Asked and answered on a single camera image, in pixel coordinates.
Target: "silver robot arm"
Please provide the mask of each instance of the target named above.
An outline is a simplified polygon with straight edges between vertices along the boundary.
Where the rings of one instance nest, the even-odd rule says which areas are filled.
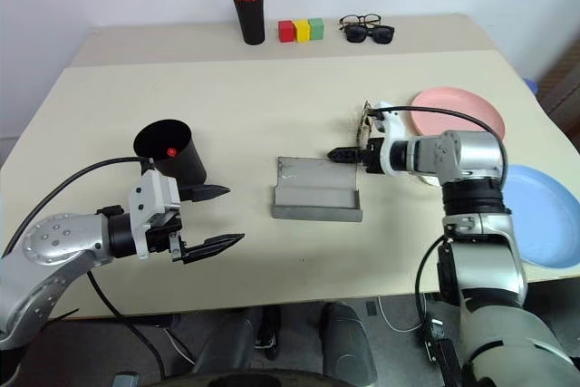
[[[379,130],[392,131],[396,115],[385,113],[376,121]],[[557,339],[523,309],[527,281],[511,212],[501,194],[501,154],[490,133],[371,138],[366,150],[334,149],[329,158],[361,161],[371,173],[406,171],[438,178],[446,215],[445,242],[439,248],[440,293],[444,301],[460,307],[463,368],[439,321],[428,319],[425,338],[446,385],[580,385],[580,372]],[[435,342],[445,347],[435,349]]]
[[[30,226],[0,259],[0,351],[30,343],[68,285],[113,258],[169,251],[190,263],[219,254],[244,235],[212,237],[186,247],[181,240],[180,195],[192,201],[229,192],[215,185],[180,191],[174,178],[149,169],[130,193],[130,213],[120,206],[95,215],[53,215]]]

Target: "black cup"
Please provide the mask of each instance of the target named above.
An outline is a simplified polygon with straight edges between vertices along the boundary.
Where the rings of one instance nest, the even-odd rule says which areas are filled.
[[[155,121],[139,132],[133,142],[137,156],[153,158],[161,174],[173,177],[180,186],[202,185],[206,181],[188,125],[178,120]]]
[[[246,44],[258,45],[264,42],[264,0],[245,2],[234,0],[239,27]]]

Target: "table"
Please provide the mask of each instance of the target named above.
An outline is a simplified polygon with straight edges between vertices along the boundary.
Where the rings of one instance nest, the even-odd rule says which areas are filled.
[[[359,171],[362,223],[273,219],[278,156],[320,158],[353,142],[365,100],[408,103],[433,86],[468,89],[503,115],[513,163],[560,180],[580,198],[580,157],[524,82],[464,15],[393,17],[392,44],[348,44],[326,22],[324,40],[242,43],[237,24],[95,31],[65,69],[2,168],[3,240],[67,176],[97,160],[132,155],[146,124],[177,118],[193,130],[207,183],[231,193],[182,206],[190,244],[223,233],[246,237],[223,254],[183,266],[169,254],[115,260],[94,273],[125,314],[154,314],[412,291],[425,249],[441,233],[439,189],[408,175]],[[127,206],[139,166],[76,181],[41,214]],[[580,266],[526,265],[530,281],[579,276]],[[422,289],[438,289],[434,258]],[[53,315],[109,314],[86,277]]]

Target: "red block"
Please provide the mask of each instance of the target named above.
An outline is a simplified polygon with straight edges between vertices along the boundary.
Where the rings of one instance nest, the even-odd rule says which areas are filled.
[[[280,43],[291,43],[295,39],[296,30],[290,20],[278,22],[278,37]]]

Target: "eyeglasses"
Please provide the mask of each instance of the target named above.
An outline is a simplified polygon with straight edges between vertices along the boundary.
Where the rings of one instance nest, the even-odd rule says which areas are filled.
[[[346,15],[338,23],[349,43],[362,43],[370,36],[377,44],[388,44],[395,33],[394,27],[381,25],[377,14]]]

